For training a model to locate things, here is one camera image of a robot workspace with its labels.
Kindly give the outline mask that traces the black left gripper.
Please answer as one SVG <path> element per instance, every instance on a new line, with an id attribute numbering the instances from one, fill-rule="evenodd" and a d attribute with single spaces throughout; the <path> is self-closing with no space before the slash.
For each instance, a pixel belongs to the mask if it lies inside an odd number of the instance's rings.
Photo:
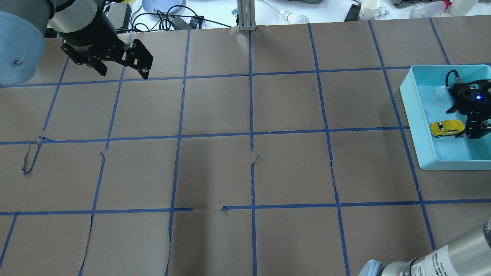
<path id="1" fill-rule="evenodd" d="M 60 36 L 63 38 L 61 49 L 77 65 L 86 65 L 106 76 L 104 61 L 110 61 L 133 68 L 144 80 L 149 79 L 154 60 L 152 54 L 139 39 L 123 42 L 105 15 L 96 15 L 81 30 Z"/>

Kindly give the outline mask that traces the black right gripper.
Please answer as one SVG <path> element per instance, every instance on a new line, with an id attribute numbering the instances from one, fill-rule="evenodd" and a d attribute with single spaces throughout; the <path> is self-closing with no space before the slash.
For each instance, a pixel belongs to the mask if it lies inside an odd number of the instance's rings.
<path id="1" fill-rule="evenodd" d="M 446 113 L 456 111 L 467 116 L 465 127 L 456 137 L 479 139 L 491 132 L 488 120 L 491 115 L 490 80 L 463 82 L 457 70 L 450 70 L 445 78 L 446 88 L 452 98 L 452 106 Z"/>

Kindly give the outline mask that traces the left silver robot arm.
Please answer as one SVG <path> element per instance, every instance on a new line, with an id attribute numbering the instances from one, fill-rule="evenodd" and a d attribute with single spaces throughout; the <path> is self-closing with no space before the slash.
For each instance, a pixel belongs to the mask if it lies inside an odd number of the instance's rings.
<path id="1" fill-rule="evenodd" d="M 0 3 L 0 82 L 18 85 L 35 74 L 51 27 L 61 50 L 77 65 L 107 73 L 106 61 L 149 78 L 153 56 L 138 39 L 123 42 L 104 13 L 102 0 L 2 0 Z"/>

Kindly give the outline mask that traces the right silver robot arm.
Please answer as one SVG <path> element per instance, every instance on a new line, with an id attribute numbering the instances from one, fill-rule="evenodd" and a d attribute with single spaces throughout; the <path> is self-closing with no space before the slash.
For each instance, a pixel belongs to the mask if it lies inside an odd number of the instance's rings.
<path id="1" fill-rule="evenodd" d="M 490 170 L 490 67 L 414 65 L 400 86 L 419 166 Z M 490 219 L 411 261 L 368 261 L 361 276 L 489 276 Z"/>

